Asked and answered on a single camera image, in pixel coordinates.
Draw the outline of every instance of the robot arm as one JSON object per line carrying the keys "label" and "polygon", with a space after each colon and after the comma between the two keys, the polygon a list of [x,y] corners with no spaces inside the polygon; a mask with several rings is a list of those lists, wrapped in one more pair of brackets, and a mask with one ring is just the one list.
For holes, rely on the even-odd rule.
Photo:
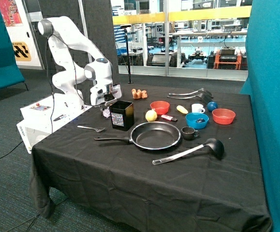
{"label": "robot arm", "polygon": [[[93,106],[110,105],[121,97],[120,85],[113,86],[112,64],[96,45],[78,30],[70,18],[62,16],[42,19],[38,23],[38,29],[43,36],[48,37],[55,62],[66,69],[53,76],[54,85],[70,95],[68,98],[76,102],[75,108],[79,103],[83,105],[80,91],[74,88],[75,79],[77,84],[86,78],[96,80],[97,84],[90,89],[90,101]],[[95,60],[83,69],[73,61],[69,48],[90,53]]]}

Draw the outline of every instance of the yellow banana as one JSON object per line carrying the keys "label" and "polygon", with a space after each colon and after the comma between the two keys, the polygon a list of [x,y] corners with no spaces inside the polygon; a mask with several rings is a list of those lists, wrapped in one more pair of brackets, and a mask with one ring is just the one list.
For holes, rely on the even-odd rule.
{"label": "yellow banana", "polygon": [[181,105],[177,106],[177,110],[180,111],[182,114],[188,114],[188,111]]}

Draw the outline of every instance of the blue bowl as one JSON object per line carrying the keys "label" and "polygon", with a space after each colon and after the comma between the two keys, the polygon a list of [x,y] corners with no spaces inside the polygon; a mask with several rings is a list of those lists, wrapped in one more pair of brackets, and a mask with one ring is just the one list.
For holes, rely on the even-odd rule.
{"label": "blue bowl", "polygon": [[[196,122],[198,119],[203,118],[204,122]],[[202,113],[189,113],[186,115],[187,125],[195,129],[203,129],[208,122],[208,116]]]}

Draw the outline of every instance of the black tablecloth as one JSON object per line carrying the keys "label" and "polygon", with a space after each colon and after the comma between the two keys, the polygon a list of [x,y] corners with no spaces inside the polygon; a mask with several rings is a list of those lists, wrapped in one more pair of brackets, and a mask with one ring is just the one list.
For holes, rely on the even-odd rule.
{"label": "black tablecloth", "polygon": [[[148,99],[133,100],[131,89],[147,90]],[[200,99],[177,100],[167,94],[191,89],[128,85],[122,100],[134,102],[136,125],[145,122],[153,101],[170,102],[169,122],[179,129],[185,117],[177,111],[182,105],[191,110]],[[95,141],[98,135],[130,135],[112,129],[111,120],[92,108],[36,144],[32,149],[29,193],[43,217],[54,212],[48,189],[54,187],[72,201],[91,207],[117,222],[140,231],[233,232],[269,231],[272,226],[265,198],[262,170],[248,95],[213,93],[219,108],[236,113],[230,125],[218,125],[209,116],[207,126],[193,141],[161,151],[141,150],[120,141]],[[77,128],[87,123],[101,133]],[[155,159],[198,146],[208,138],[223,142],[225,156],[218,160],[209,148],[173,162],[153,165]]]}

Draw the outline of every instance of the gray partition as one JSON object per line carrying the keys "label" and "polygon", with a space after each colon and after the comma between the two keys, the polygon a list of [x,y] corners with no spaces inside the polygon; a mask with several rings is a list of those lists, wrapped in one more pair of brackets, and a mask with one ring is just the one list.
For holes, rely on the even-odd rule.
{"label": "gray partition", "polygon": [[[88,38],[99,48],[104,56],[113,65],[113,83],[119,84],[118,60],[113,30],[112,6],[110,0],[82,0]],[[69,17],[84,33],[79,4],[77,0],[39,0],[43,18],[48,17]],[[44,57],[46,38],[42,38],[36,32],[39,49]],[[88,56],[83,52],[73,51],[75,62],[83,67],[88,61]]]}

